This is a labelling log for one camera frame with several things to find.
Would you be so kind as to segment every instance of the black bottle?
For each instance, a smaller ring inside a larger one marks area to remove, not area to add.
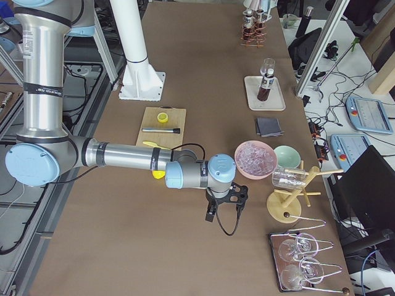
[[[314,8],[312,6],[307,6],[306,12],[302,16],[301,24],[299,25],[299,28],[297,28],[297,32],[295,35],[296,38],[299,38],[306,33],[307,26],[309,25],[309,22],[311,20],[311,13],[313,9]]]
[[[253,32],[254,18],[252,16],[252,9],[248,9],[244,15],[243,20],[243,39],[249,40]]]
[[[262,82],[260,83],[259,91],[258,91],[258,100],[266,101],[269,97],[270,88],[272,87],[274,81],[274,70],[272,68],[267,69],[264,77],[262,78]]]

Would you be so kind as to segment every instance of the glass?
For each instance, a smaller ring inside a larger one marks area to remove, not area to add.
[[[318,242],[308,233],[299,233],[294,239],[284,240],[278,248],[280,258],[287,262],[301,261],[318,253]]]
[[[264,59],[263,64],[260,66],[260,74],[262,76],[265,76],[265,73],[267,73],[268,69],[273,69],[274,71],[274,66],[276,64],[276,61],[267,57],[266,59]]]
[[[324,274],[324,266],[334,266],[338,270]],[[316,285],[323,281],[324,278],[340,273],[342,268],[339,265],[320,263],[312,257],[305,257],[297,265],[288,265],[280,274],[281,284],[288,290],[299,291],[302,289],[320,290],[318,288],[309,287],[308,283]]]
[[[275,187],[286,189],[303,189],[306,186],[306,171],[297,168],[276,167],[272,174],[272,183]]]

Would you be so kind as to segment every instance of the metal base plate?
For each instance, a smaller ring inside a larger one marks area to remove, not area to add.
[[[166,73],[156,72],[160,80],[165,84]],[[125,84],[122,86],[119,92],[119,98],[121,100],[137,100],[137,101],[151,101],[159,102],[162,97],[163,87],[151,88],[148,91],[137,90],[135,85]]]

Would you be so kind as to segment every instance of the light green bowl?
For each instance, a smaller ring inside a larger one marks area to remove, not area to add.
[[[290,146],[278,146],[274,152],[278,165],[283,168],[297,168],[301,164],[301,156]]]

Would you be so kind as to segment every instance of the wooden cutting board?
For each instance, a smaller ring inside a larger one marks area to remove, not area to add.
[[[157,116],[161,112],[167,113],[168,122],[158,122]],[[143,144],[143,141],[155,142],[156,144],[169,149],[181,145],[183,143],[184,136],[185,116],[186,109],[146,107],[140,126],[140,132],[138,133],[136,146],[148,147]],[[180,128],[181,133],[144,133],[141,131],[142,128]]]

